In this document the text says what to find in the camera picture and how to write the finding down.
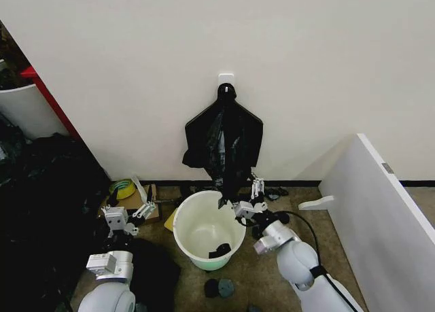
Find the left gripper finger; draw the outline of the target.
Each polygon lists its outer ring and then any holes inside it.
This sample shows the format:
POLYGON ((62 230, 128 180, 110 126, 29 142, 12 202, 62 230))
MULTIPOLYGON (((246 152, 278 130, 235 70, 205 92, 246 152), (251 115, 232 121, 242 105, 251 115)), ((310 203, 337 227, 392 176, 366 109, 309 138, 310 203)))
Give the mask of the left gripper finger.
POLYGON ((151 223, 157 220, 157 204, 155 203, 156 186, 150 184, 126 199, 128 221, 135 226, 151 223))
POLYGON ((115 189, 109 194, 109 196, 103 200, 99 208, 99 217, 103 218, 105 216, 105 211, 111 207, 116 207, 118 205, 118 189, 115 189))

